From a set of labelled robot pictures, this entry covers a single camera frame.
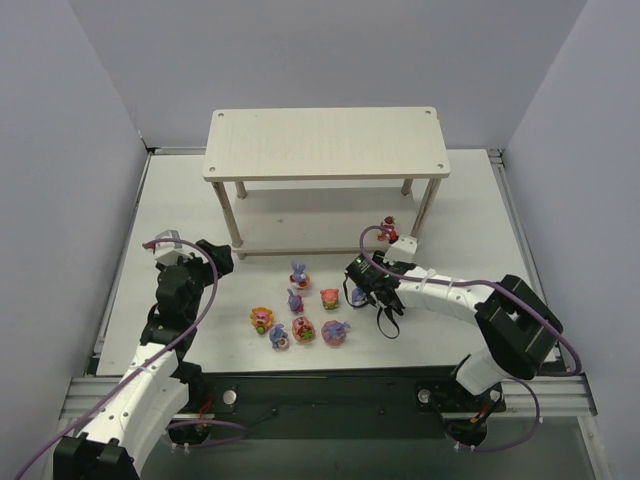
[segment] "purple teddy bear toy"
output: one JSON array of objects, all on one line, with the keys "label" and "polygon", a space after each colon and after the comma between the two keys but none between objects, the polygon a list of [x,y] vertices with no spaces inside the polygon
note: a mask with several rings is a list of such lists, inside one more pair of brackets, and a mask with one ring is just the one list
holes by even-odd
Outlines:
[{"label": "purple teddy bear toy", "polygon": [[304,263],[298,263],[295,260],[291,262],[291,268],[293,268],[293,274],[289,276],[289,282],[294,288],[298,290],[304,290],[311,284],[311,277],[304,273],[304,269],[307,266]]}]

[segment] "shelf bottom board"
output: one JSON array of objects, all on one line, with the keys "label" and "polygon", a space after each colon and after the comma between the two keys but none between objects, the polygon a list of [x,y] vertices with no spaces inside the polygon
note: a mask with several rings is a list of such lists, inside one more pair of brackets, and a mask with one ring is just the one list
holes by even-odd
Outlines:
[{"label": "shelf bottom board", "polygon": [[[389,215],[399,233],[409,234],[416,204],[398,187],[251,190],[236,199],[234,214],[243,240],[237,253],[352,253],[362,230]],[[388,243],[369,232],[365,246],[385,250]]]}]

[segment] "wooden table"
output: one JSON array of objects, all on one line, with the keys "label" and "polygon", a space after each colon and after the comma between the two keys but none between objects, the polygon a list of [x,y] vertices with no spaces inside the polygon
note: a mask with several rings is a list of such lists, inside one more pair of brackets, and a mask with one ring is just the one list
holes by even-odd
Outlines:
[{"label": "wooden table", "polygon": [[[355,252],[363,228],[389,215],[400,231],[418,237],[450,172],[432,107],[306,108],[214,112],[203,175],[244,258]],[[337,188],[343,180],[378,179],[403,179],[402,188]],[[417,209],[414,179],[429,179]],[[329,188],[310,189],[309,180]],[[248,194],[247,181],[282,188]],[[246,199],[236,203],[237,220],[224,182],[234,182]],[[386,246],[375,232],[365,244]]]}]

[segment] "plastic toy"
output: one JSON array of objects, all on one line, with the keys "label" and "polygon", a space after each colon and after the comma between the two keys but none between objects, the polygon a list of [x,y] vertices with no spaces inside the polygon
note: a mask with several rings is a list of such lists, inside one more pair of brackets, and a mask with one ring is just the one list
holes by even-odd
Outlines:
[{"label": "plastic toy", "polygon": [[347,330],[351,328],[347,322],[331,320],[322,326],[322,338],[332,347],[342,345],[347,339]]},{"label": "plastic toy", "polygon": [[398,232],[396,232],[396,219],[391,215],[384,218],[384,221],[380,222],[380,226],[386,228],[389,231],[381,231],[378,234],[378,240],[381,242],[388,241],[393,243],[398,239]]},{"label": "plastic toy", "polygon": [[273,327],[273,312],[267,307],[257,307],[251,310],[251,325],[260,335],[267,333]]},{"label": "plastic toy", "polygon": [[269,340],[274,350],[286,350],[289,348],[289,334],[284,331],[284,325],[279,323],[269,332]]},{"label": "plastic toy", "polygon": [[287,292],[289,292],[289,308],[293,313],[302,313],[304,311],[304,304],[302,303],[302,297],[300,295],[295,295],[290,288],[287,288]]},{"label": "plastic toy", "polygon": [[316,336],[316,330],[307,317],[298,317],[293,321],[293,337],[300,343],[307,343]]},{"label": "plastic toy", "polygon": [[360,287],[356,287],[351,292],[351,305],[361,307],[368,302],[367,294]]},{"label": "plastic toy", "polygon": [[328,288],[327,290],[320,290],[320,297],[322,298],[322,306],[325,310],[335,310],[338,308],[338,299],[340,298],[339,290],[337,288]]},{"label": "plastic toy", "polygon": [[311,277],[304,272],[307,266],[304,263],[298,263],[294,260],[291,262],[291,268],[293,268],[293,274],[289,276],[291,285],[298,290],[308,288],[311,284]]}]

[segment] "white floor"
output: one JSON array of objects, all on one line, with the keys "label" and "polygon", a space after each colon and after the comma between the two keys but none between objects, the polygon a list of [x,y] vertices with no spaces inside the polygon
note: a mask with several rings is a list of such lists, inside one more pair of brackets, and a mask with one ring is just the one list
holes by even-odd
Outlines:
[{"label": "white floor", "polygon": [[[443,180],[425,221],[416,262],[443,275],[500,280],[505,273],[527,279],[496,180],[483,150],[448,152],[451,176]],[[189,240],[205,238],[229,243],[222,212],[211,186],[202,178],[203,157],[156,156],[151,160],[118,293],[109,321],[98,368],[99,375],[124,373],[139,341],[147,312],[154,303],[157,270],[144,241],[167,229],[179,230]],[[401,181],[351,181],[344,186],[396,186]],[[324,182],[307,182],[321,186]],[[426,181],[416,181],[413,194],[420,199]],[[283,188],[281,182],[247,183],[252,189]],[[233,195],[229,186],[229,196]],[[380,212],[381,218],[386,215]],[[335,228],[327,218],[327,228]],[[316,330],[330,319],[348,321],[352,329],[340,348],[321,338],[307,345],[292,342],[289,350],[274,351],[268,338],[258,336],[249,320],[251,308],[267,306],[276,321],[290,327],[295,316],[287,307],[289,264],[292,257],[236,259],[236,270],[222,279],[218,297],[200,327],[186,360],[205,372],[249,372],[330,368],[455,365],[467,353],[483,346],[477,328],[425,311],[407,311],[398,319],[400,337],[384,338],[376,327],[373,307],[354,311],[342,304],[323,310],[319,291],[340,287],[343,270],[354,255],[297,257],[305,262],[313,286],[305,292],[305,314]]]}]

